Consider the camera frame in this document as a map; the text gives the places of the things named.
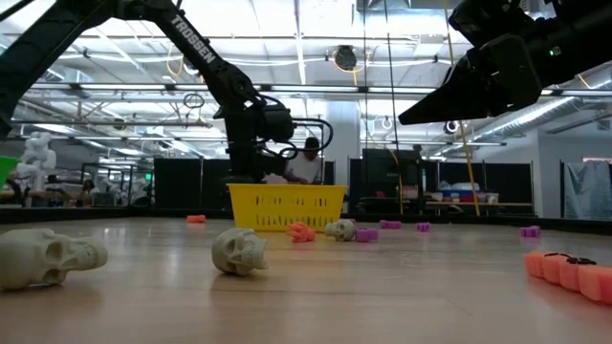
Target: yellow basket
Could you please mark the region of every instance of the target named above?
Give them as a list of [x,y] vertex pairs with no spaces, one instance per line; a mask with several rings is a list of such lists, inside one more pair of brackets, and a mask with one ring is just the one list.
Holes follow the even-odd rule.
[[302,222],[317,232],[339,220],[346,186],[294,184],[228,184],[236,226],[287,230]]

